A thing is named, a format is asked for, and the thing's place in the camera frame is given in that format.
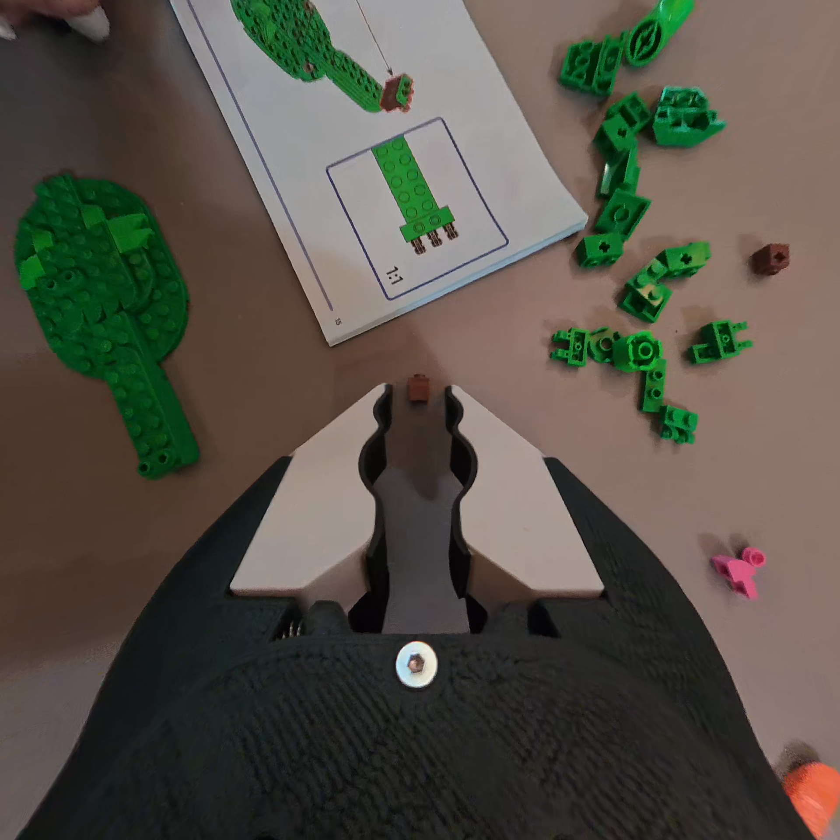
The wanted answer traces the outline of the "magenta small brick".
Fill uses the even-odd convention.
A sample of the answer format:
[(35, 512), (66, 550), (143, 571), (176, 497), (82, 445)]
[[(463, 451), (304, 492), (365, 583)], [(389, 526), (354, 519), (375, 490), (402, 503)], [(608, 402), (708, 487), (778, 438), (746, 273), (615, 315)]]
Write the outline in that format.
[(710, 559), (714, 571), (728, 582), (730, 588), (751, 601), (759, 598), (754, 576), (766, 562), (765, 552), (754, 547), (743, 548), (737, 558), (719, 554)]

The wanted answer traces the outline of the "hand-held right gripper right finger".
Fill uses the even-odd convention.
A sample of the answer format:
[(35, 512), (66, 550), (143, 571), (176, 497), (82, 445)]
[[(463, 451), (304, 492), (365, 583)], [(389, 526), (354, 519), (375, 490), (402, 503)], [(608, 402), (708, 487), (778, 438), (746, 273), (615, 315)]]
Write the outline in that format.
[(470, 632), (507, 605), (604, 592), (543, 453), (457, 385), (445, 389), (449, 468), (460, 485), (448, 563)]

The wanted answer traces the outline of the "grey desk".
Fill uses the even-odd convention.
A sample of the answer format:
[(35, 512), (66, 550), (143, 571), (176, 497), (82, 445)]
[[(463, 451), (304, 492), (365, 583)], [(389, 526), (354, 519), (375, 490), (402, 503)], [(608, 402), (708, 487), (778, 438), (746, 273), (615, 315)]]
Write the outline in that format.
[[(329, 348), (167, 2), (111, 2), (95, 46), (53, 28), (2, 44), (2, 838), (67, 759), (119, 644), (207, 527), (277, 457), (369, 391), (394, 386), (385, 630), (466, 629), (448, 576), (443, 390), (458, 385), (562, 460), (668, 566), (726, 659), (778, 774), (838, 767), (838, 2), (697, 2), (615, 98), (699, 87), (728, 122), (692, 150), (640, 142), (652, 200), (623, 258), (580, 270), (565, 241)], [(43, 176), (72, 170), (152, 207), (191, 292), (166, 366), (198, 465), (146, 481), (108, 389), (50, 352), (12, 245)], [(710, 260), (655, 324), (618, 308), (662, 250)], [(751, 255), (787, 244), (757, 276)], [(667, 404), (694, 444), (659, 436), (642, 378), (552, 360), (571, 328), (649, 330)], [(407, 400), (425, 374), (427, 405)], [(767, 555), (759, 598), (712, 568)]]

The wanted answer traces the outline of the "cluster of small green bricks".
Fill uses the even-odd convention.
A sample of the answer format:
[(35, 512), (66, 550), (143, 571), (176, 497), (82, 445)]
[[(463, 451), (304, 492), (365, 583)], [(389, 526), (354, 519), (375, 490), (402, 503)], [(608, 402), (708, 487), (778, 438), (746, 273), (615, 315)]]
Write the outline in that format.
[[(559, 84), (608, 98), (620, 67), (647, 67), (677, 34), (694, 6), (691, 1), (657, 2), (635, 26), (620, 35), (573, 43), (563, 58)], [(638, 191), (638, 146), (642, 133), (649, 132), (663, 148), (689, 149), (725, 127), (726, 123), (698, 88), (665, 87), (655, 108), (650, 108), (635, 91), (616, 100), (605, 111), (592, 142), (604, 163), (596, 191), (602, 210), (593, 232), (575, 248), (580, 268), (613, 266), (650, 208), (650, 199)], [(655, 324), (672, 297), (669, 282), (693, 277), (710, 258), (711, 246), (706, 240), (665, 248), (626, 282), (618, 308), (641, 323)], [(556, 332), (551, 343), (549, 357), (553, 361), (574, 368), (594, 361), (640, 375), (639, 410), (657, 417), (659, 436), (676, 445), (695, 443), (699, 417), (667, 404), (664, 346), (649, 330), (622, 335), (608, 327), (571, 328)]]

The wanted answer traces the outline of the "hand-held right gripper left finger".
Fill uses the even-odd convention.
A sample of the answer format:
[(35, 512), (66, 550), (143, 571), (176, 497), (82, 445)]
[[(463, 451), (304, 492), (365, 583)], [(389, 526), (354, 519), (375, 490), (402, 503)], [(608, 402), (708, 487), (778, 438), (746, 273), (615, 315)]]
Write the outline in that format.
[(357, 633), (379, 634), (390, 596), (385, 471), (393, 389), (372, 388), (290, 456), (230, 582), (244, 597), (336, 602)]

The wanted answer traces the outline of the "orange brick separator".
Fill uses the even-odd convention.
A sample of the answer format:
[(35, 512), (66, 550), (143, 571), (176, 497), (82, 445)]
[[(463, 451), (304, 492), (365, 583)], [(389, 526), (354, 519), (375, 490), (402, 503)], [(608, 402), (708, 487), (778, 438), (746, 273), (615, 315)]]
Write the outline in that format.
[(783, 787), (814, 838), (823, 839), (839, 806), (839, 771), (822, 762), (800, 763), (784, 776)]

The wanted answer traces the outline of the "white instruction booklet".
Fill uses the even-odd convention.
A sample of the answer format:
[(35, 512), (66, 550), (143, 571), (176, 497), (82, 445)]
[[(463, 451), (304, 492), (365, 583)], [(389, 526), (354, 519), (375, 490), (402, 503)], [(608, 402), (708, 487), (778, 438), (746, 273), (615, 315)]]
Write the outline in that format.
[(577, 234), (462, 2), (171, 2), (329, 346)]

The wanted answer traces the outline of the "green brick leaf build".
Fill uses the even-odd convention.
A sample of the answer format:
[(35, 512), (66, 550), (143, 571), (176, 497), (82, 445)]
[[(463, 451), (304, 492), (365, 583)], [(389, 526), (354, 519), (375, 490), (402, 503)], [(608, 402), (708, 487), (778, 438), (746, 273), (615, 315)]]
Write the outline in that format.
[(115, 182), (69, 173), (34, 192), (14, 264), (49, 347), (106, 383), (143, 478), (195, 464), (197, 442), (162, 368), (186, 331), (190, 297), (152, 211)]

